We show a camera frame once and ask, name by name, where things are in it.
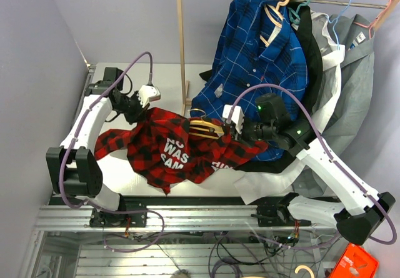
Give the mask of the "yellow velvet hanger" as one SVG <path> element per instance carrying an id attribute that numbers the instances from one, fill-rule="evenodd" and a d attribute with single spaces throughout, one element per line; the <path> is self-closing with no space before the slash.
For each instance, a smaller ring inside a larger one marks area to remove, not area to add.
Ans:
<path id="1" fill-rule="evenodd" d="M 221 126 L 205 120 L 206 113 L 202 109 L 192 108 L 190 111 L 199 111 L 202 113 L 200 119 L 191 119 L 189 121 L 189 134 L 208 139 L 219 139 L 224 135 Z"/>

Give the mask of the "red black plaid shirt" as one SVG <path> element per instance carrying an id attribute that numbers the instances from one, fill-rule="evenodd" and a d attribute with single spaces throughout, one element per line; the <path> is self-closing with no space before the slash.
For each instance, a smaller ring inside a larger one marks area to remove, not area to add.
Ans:
<path id="1" fill-rule="evenodd" d="M 171 185 L 189 180 L 204 182 L 220 169 L 234 169 L 268 149 L 264 141 L 226 143 L 189 134 L 189 119 L 171 111 L 151 108 L 132 130 L 102 133 L 94 156 L 100 160 L 120 149 L 127 150 L 133 171 L 165 194 Z"/>

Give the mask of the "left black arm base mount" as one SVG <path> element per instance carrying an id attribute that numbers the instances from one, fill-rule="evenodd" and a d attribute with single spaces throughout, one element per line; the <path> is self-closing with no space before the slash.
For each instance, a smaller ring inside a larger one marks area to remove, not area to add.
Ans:
<path id="1" fill-rule="evenodd" d="M 93 209 L 89 220 L 92 228 L 145 227 L 147 222 L 146 205 L 133 199 L 120 199 L 118 210 L 106 212 Z"/>

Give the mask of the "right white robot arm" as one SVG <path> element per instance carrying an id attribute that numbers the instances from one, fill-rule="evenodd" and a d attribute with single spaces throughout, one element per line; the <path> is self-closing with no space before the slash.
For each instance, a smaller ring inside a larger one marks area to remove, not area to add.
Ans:
<path id="1" fill-rule="evenodd" d="M 259 121 L 249 120 L 242 108 L 226 104 L 222 118 L 232 136 L 243 144 L 268 141 L 283 149 L 294 160 L 280 173 L 247 172 L 236 181 L 242 200 L 257 199 L 287 189 L 305 168 L 312 170 L 338 197 L 338 202 L 311 199 L 297 192 L 287 193 L 277 204 L 276 220 L 290 225 L 306 220 L 336 229 L 347 241 L 363 245 L 395 203 L 389 192 L 378 192 L 352 171 L 328 146 L 310 119 L 292 121 L 283 99 L 269 93 L 256 99 Z"/>

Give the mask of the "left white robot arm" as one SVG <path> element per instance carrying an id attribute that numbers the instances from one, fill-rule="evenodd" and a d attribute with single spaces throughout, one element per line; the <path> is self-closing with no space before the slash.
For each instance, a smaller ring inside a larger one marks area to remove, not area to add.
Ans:
<path id="1" fill-rule="evenodd" d="M 90 83 L 84 92 L 82 108 L 67 137 L 57 147 L 50 147 L 46 162 L 53 191 L 65 205 L 79 209 L 90 205 L 105 213 L 113 226 L 127 220 L 125 200 L 103 182 L 102 170 L 94 156 L 95 145 L 108 115 L 124 115 L 130 124 L 138 122 L 150 102 L 161 97 L 159 89 L 148 81 L 133 93 L 123 92 L 127 72 L 107 67 L 103 79 Z"/>

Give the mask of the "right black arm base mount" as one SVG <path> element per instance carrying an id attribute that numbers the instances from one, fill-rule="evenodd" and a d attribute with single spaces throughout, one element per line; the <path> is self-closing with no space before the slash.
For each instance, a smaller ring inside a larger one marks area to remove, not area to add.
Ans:
<path id="1" fill-rule="evenodd" d="M 290 192 L 285 196 L 267 196 L 255 200 L 257 205 L 251 217 L 257 219 L 259 227 L 294 227 L 295 219 L 288 211 L 289 203 L 299 194 Z"/>

